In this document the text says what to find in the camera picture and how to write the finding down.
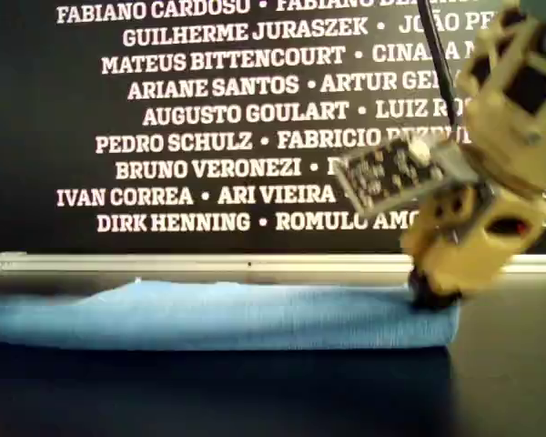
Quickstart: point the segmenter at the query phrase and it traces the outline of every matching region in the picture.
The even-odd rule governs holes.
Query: circuit board
[[[405,138],[364,147],[334,163],[334,172],[356,211],[364,217],[399,208],[447,184],[443,168]]]

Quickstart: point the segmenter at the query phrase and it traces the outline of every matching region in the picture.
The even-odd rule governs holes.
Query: black circuit board
[[[417,160],[410,152],[409,142],[399,138],[350,155],[339,163],[338,172],[350,199],[367,211],[387,200],[408,202],[428,183],[433,185],[432,182],[445,178],[440,166]]]

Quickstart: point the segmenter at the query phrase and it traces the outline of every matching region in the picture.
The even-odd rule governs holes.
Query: black poster
[[[499,3],[432,1],[453,74]],[[448,129],[414,0],[0,2],[0,251],[398,253],[330,161],[405,129]]]

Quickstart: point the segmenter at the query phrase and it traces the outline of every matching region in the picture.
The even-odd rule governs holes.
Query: printed name
[[[199,70],[334,66],[343,63],[345,46],[304,46],[153,55],[105,56],[102,75],[174,73]]]
[[[348,101],[287,102],[190,107],[151,107],[142,126],[182,126],[248,123],[288,123],[347,119]]]

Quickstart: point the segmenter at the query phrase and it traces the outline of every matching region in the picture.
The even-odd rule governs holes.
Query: black wall
[[[144,20],[57,23],[57,7],[65,5],[56,0],[12,0],[0,2],[0,251],[24,250],[31,253],[325,253],[325,252],[398,252],[400,228],[408,221],[407,212],[379,217],[367,229],[277,230],[277,213],[308,211],[344,211],[352,219],[354,214],[343,198],[333,177],[328,175],[328,157],[340,155],[345,148],[279,148],[279,130],[306,129],[376,129],[381,139],[388,137],[394,127],[444,127],[442,114],[437,116],[433,99],[439,97],[436,88],[405,89],[403,79],[421,70],[432,70],[431,62],[380,62],[375,55],[380,45],[412,44],[426,49],[424,35],[420,32],[404,33],[407,15],[416,15],[415,5],[408,0],[376,0],[372,7],[359,1],[359,7],[303,11],[278,11],[282,4],[269,0],[266,7],[259,1],[250,2],[247,14],[200,15],[154,19],[149,16],[154,2],[147,1],[148,16]],[[235,1],[238,5],[245,2]],[[295,2],[303,5],[307,1]],[[330,4],[319,1],[318,5]],[[433,7],[440,12],[443,23],[458,25],[457,30],[441,32],[444,45],[457,47],[459,59],[450,52],[450,66],[457,71],[468,53],[469,41],[482,20],[497,9],[495,0],[442,1]],[[318,36],[275,40],[245,40],[237,42],[173,44],[162,46],[125,46],[122,35],[127,29],[165,27],[168,32],[176,27],[183,32],[185,26],[218,25],[226,23],[248,24],[248,33],[258,30],[259,22],[330,19],[329,33],[334,33],[336,23],[351,23],[351,18],[368,19],[367,35]],[[342,27],[353,29],[355,26]],[[331,65],[276,66],[269,68],[192,69],[193,52],[223,52],[266,48],[335,46],[341,57],[333,56]],[[102,74],[102,57],[170,54],[187,60],[187,67],[166,73]],[[350,73],[392,73],[397,89],[349,92],[322,92],[327,75]],[[231,78],[251,76],[296,76],[296,94],[265,94],[249,96],[216,97],[213,86]],[[181,79],[206,79],[207,90],[202,97],[128,100],[132,83],[145,81],[179,81]],[[315,81],[313,88],[309,81]],[[389,99],[415,99],[415,116],[382,117],[378,101]],[[424,99],[426,114],[417,110]],[[323,119],[295,122],[253,123],[247,121],[248,105],[299,102],[303,107],[322,101],[347,101],[349,108],[344,119]],[[243,113],[238,123],[199,123],[170,126],[145,126],[145,114],[154,107],[187,107],[211,105],[238,105]],[[358,111],[367,109],[365,115]],[[224,150],[183,152],[168,150],[170,135],[201,132],[250,132],[253,147],[250,150]],[[160,153],[96,153],[97,136],[160,135],[165,148]],[[266,145],[262,137],[269,138]],[[274,178],[207,178],[194,172],[207,159],[300,158],[300,175]],[[185,161],[188,175],[171,179],[117,179],[118,161]],[[312,170],[311,165],[318,166]],[[259,187],[329,184],[329,194],[335,196],[331,203],[266,203]],[[255,187],[255,203],[219,205],[217,200],[223,187]],[[113,206],[110,190],[113,188],[188,188],[194,205]],[[57,205],[59,189],[105,188],[105,205],[93,207],[60,207]],[[202,193],[209,199],[204,200]],[[190,213],[248,213],[250,226],[237,231],[169,231],[156,232],[150,228],[152,214]],[[98,232],[97,215],[146,214],[146,232]],[[546,253],[546,237],[534,249]]]

